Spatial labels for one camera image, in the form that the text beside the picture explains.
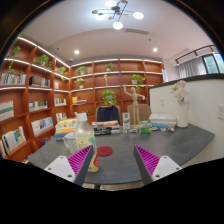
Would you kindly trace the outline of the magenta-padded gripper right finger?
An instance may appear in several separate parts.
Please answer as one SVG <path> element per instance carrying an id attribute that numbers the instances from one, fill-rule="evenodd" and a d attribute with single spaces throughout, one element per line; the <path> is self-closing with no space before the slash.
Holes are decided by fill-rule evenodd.
<path id="1" fill-rule="evenodd" d="M 181 170 L 169 156 L 158 156 L 138 145 L 134 146 L 134 157 L 145 185 Z"/>

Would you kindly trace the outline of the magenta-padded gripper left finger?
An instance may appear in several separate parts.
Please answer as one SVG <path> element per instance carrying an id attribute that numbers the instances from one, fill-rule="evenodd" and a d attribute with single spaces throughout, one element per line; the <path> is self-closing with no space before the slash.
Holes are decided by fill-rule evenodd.
<path id="1" fill-rule="evenodd" d="M 81 186 L 84 183 L 92 157 L 93 146 L 90 145 L 68 157 L 57 157 L 45 168 L 45 171 Z"/>

